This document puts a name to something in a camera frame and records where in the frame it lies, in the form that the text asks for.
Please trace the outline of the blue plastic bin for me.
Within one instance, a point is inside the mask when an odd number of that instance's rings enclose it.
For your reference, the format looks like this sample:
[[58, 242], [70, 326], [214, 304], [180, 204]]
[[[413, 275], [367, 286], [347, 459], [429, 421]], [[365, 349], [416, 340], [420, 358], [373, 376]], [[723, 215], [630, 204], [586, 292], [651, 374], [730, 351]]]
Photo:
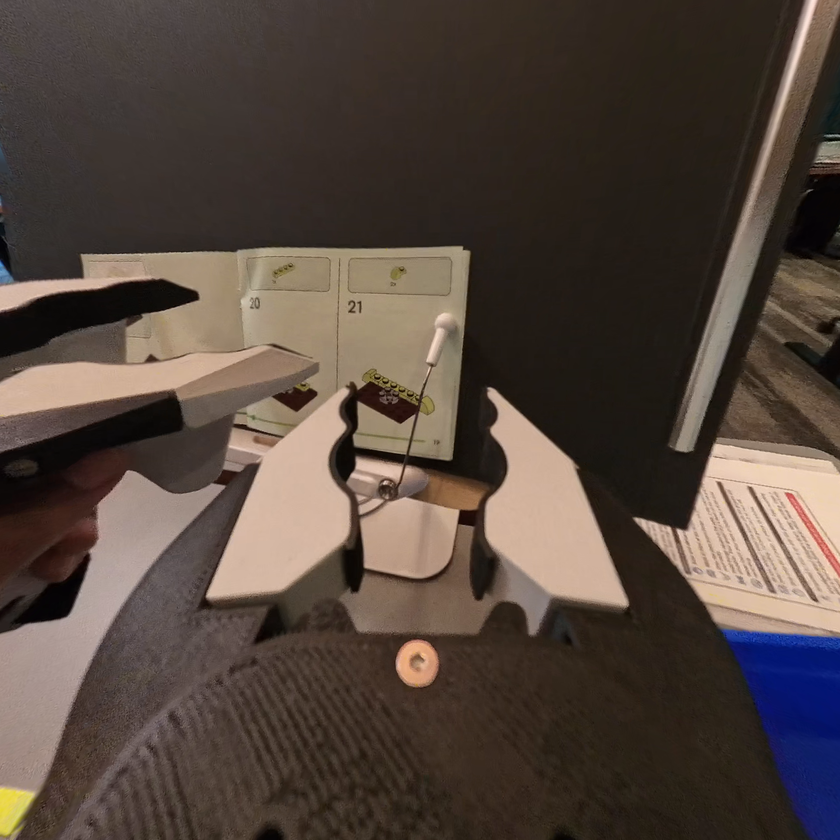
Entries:
[[724, 631], [793, 808], [811, 838], [839, 838], [839, 639]]

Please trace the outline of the black backdrop board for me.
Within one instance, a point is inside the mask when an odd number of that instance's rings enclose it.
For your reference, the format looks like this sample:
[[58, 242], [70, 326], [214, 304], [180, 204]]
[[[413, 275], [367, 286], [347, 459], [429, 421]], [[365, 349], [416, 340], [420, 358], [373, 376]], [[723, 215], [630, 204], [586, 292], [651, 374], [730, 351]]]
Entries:
[[20, 279], [82, 254], [463, 246], [497, 388], [690, 519], [816, 151], [838, 2], [2, 2]]

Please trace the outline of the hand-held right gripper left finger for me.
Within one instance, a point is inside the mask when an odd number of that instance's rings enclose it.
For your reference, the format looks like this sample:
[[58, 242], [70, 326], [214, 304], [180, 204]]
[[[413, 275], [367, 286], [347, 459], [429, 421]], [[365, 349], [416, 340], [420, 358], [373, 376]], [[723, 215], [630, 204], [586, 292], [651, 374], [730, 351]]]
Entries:
[[259, 462], [206, 602], [275, 607], [294, 625], [363, 582], [356, 467], [357, 388], [340, 388]]

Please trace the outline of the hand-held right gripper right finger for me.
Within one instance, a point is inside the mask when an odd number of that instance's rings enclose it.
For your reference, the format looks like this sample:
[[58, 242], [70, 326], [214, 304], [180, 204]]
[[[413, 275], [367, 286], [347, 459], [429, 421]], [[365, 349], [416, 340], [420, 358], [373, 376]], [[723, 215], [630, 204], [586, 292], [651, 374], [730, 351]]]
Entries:
[[481, 475], [469, 588], [478, 602], [511, 603], [530, 635], [573, 609], [619, 616], [619, 573], [573, 460], [495, 388], [481, 397]]

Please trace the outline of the person's left hand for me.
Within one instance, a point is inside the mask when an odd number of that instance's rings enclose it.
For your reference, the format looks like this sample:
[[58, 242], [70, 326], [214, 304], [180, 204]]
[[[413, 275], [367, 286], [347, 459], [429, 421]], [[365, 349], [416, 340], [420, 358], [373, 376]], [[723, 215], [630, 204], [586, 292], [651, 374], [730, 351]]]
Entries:
[[1, 586], [23, 573], [48, 584], [71, 577], [98, 541], [100, 502], [129, 464], [122, 450], [101, 451], [4, 503]]

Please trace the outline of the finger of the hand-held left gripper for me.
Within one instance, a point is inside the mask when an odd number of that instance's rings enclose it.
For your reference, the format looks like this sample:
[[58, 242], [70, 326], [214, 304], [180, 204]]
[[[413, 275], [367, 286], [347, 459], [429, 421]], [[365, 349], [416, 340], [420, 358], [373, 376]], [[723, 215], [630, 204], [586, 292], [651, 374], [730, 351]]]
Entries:
[[3, 284], [1, 378], [44, 364], [122, 364], [130, 322], [198, 299], [193, 289], [151, 277]]
[[198, 491], [223, 472], [238, 413], [318, 372], [316, 360], [276, 345], [29, 367], [2, 381], [2, 493], [112, 449], [163, 490]]

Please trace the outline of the toy brick instruction booklet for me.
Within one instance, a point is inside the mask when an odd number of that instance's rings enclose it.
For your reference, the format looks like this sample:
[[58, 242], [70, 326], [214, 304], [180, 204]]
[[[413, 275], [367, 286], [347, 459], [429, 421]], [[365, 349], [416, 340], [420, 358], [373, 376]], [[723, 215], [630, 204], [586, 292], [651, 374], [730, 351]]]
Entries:
[[80, 255], [89, 279], [159, 277], [199, 300], [127, 328], [130, 362], [263, 344], [314, 359], [299, 385], [239, 411], [284, 437], [340, 387], [358, 389], [358, 448], [450, 461], [469, 283], [460, 247], [249, 248]]

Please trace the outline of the printed paper sheet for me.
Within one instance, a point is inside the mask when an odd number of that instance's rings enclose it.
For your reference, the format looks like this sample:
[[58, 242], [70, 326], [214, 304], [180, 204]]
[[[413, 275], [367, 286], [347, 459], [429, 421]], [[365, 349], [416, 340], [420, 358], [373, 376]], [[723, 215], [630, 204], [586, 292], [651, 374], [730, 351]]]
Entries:
[[838, 637], [838, 458], [721, 438], [688, 527], [636, 523], [720, 627]]

